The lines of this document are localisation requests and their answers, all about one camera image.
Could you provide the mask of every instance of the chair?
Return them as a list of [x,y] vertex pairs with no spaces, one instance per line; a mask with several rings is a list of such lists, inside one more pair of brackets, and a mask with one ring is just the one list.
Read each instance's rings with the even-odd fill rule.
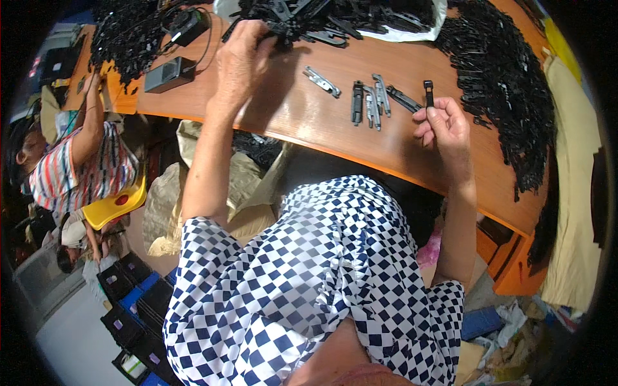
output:
[[94,230],[136,210],[146,201],[146,170],[132,186],[120,191],[116,196],[105,197],[83,207],[83,215]]

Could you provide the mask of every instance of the hand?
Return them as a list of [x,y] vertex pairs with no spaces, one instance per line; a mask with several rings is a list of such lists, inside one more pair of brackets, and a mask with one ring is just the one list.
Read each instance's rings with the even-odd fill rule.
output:
[[98,95],[99,85],[101,84],[101,74],[93,72],[83,83],[83,90],[88,94]]
[[92,260],[97,264],[101,264],[101,251],[99,251],[96,245],[92,249]]
[[260,84],[268,69],[268,56],[277,42],[274,36],[258,45],[258,40],[267,32],[263,21],[243,20],[217,52],[217,97],[224,106],[240,109]]
[[452,182],[469,182],[474,179],[470,125],[453,98],[436,98],[434,106],[414,113],[415,120],[424,121],[414,131],[414,136],[423,139],[423,146],[431,146],[435,139]]

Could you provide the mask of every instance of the striped shirt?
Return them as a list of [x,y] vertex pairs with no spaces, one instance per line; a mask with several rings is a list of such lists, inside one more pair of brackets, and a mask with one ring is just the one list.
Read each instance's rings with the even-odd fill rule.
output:
[[30,191],[37,204],[50,211],[72,212],[131,186],[138,161],[122,141],[113,122],[103,124],[96,154],[73,165],[73,139],[81,128],[48,151],[30,174]]

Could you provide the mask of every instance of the power adapter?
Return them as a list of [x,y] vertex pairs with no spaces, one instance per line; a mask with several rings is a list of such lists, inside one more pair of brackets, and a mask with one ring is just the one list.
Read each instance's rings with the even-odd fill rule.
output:
[[195,8],[186,9],[176,15],[169,26],[171,41],[186,47],[210,26],[204,15]]
[[190,83],[195,78],[195,61],[177,56],[146,73],[144,92],[161,94]]

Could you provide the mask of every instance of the checkered shirt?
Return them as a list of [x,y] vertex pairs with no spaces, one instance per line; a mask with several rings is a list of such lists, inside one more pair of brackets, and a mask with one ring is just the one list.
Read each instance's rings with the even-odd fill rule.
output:
[[374,363],[416,385],[452,384],[464,291],[426,289],[399,205],[364,176],[303,185],[244,248],[189,219],[163,328],[186,385],[276,385],[344,318]]

